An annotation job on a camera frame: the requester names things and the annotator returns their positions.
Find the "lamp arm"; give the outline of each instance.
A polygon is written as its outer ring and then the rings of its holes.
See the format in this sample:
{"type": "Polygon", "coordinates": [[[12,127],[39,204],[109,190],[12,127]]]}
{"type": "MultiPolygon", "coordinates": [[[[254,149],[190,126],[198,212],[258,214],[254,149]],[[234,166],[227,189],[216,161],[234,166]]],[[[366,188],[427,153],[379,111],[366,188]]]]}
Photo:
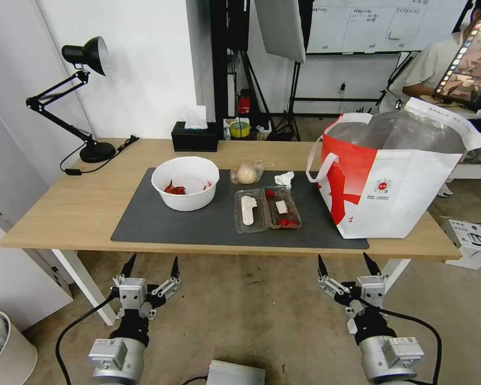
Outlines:
{"type": "Polygon", "coordinates": [[[62,98],[63,96],[65,96],[65,95],[73,92],[74,90],[76,90],[76,89],[84,86],[85,84],[87,84],[88,79],[89,79],[89,72],[84,71],[84,70],[79,70],[79,71],[75,72],[72,76],[70,76],[69,78],[67,78],[65,80],[62,80],[62,82],[57,83],[55,86],[47,89],[46,91],[44,91],[44,92],[42,92],[42,93],[40,93],[36,96],[28,98],[26,100],[27,107],[30,108],[31,110],[37,112],[38,114],[41,114],[45,118],[50,119],[56,125],[62,127],[66,131],[69,131],[70,133],[77,136],[78,138],[80,138],[84,142],[86,142],[86,143],[89,143],[89,142],[96,143],[96,141],[92,138],[92,134],[88,134],[88,135],[85,134],[84,132],[82,132],[78,128],[76,128],[75,126],[72,126],[71,124],[66,123],[61,118],[58,118],[57,116],[55,116],[51,112],[48,112],[45,109],[45,106],[47,106],[48,104],[55,102],[56,100],[62,98]],[[63,86],[64,84],[72,81],[73,79],[79,79],[80,83],[71,87],[71,88],[69,88],[69,89],[67,89],[66,91],[61,92],[61,93],[50,94],[50,92],[56,90],[57,88],[63,86]]]}

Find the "bag handle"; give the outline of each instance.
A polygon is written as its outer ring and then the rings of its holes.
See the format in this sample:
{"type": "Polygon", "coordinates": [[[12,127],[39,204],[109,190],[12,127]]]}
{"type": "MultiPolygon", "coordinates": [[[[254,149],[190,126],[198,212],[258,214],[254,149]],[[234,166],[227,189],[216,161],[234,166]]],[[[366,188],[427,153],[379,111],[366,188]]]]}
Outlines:
{"type": "Polygon", "coordinates": [[[315,178],[312,178],[310,175],[310,168],[312,168],[312,163],[314,162],[315,158],[315,153],[317,152],[317,149],[319,148],[320,145],[320,140],[322,136],[320,136],[314,143],[310,154],[308,155],[308,161],[306,163],[306,177],[308,178],[309,182],[311,183],[318,183],[324,178],[326,178],[326,175],[328,174],[328,171],[330,171],[331,166],[333,165],[334,162],[338,161],[338,156],[335,155],[333,152],[330,152],[328,156],[326,156],[326,159],[321,165],[321,168],[319,169],[319,172],[315,178]]]}

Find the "screen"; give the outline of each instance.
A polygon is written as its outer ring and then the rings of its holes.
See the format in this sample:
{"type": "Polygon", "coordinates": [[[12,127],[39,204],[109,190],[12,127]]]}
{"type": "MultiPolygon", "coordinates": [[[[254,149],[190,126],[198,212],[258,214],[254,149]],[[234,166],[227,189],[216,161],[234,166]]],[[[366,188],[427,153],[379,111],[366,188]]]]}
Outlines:
{"type": "Polygon", "coordinates": [[[481,18],[470,30],[433,96],[481,109],[481,18]]]}

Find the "whiteboard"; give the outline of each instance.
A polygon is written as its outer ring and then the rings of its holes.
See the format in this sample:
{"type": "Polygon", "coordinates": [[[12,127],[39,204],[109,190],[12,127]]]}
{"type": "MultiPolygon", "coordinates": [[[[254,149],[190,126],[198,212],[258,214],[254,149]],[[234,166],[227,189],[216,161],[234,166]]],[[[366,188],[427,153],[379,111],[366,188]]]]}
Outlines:
{"type": "Polygon", "coordinates": [[[307,53],[422,50],[449,36],[467,0],[315,0],[307,53]]]}

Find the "tissue box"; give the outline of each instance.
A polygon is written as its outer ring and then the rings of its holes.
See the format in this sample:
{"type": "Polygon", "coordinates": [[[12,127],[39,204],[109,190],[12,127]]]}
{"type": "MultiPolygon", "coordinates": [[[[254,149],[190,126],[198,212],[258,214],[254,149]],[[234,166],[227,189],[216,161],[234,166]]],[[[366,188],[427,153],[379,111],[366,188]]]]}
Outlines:
{"type": "Polygon", "coordinates": [[[185,122],[178,121],[171,131],[175,151],[211,151],[218,150],[218,138],[215,130],[208,123],[207,129],[186,129],[185,122]]]}
{"type": "Polygon", "coordinates": [[[461,252],[460,259],[445,263],[477,270],[481,267],[481,226],[469,222],[448,219],[442,229],[461,252]]]}

